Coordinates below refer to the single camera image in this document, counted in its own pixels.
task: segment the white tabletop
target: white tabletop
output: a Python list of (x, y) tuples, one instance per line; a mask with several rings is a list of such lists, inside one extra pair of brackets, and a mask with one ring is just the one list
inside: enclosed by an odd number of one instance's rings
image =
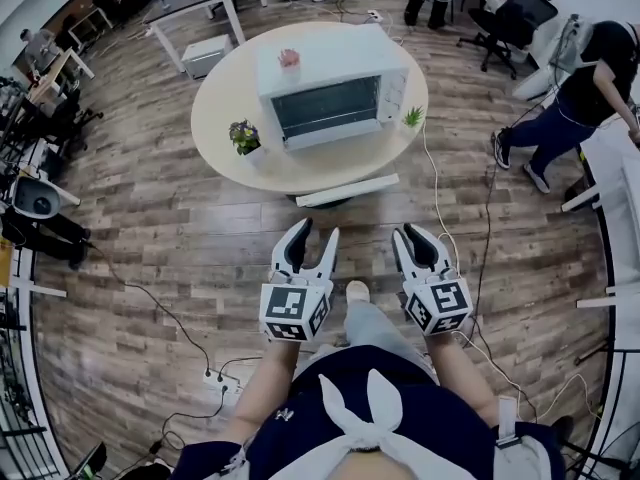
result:
[[(222, 59), (202, 83), (191, 110), (193, 139), (206, 162), (242, 185), (285, 194), (307, 194), (364, 179), (398, 157), (413, 141), (419, 127), (408, 132), (399, 122), (388, 123), (375, 134), (287, 152), (281, 137), (270, 134), (273, 127), (267, 123), (258, 100), (255, 58), (261, 45), (314, 29), (353, 26), (357, 25), (326, 22), (289, 25), (254, 37)], [(404, 48), (396, 47), (409, 66), (400, 116), (412, 106), (422, 106), (426, 111), (429, 93), (422, 70)], [(229, 125), (243, 119), (258, 129), (268, 151), (259, 169), (239, 156), (229, 139)]]

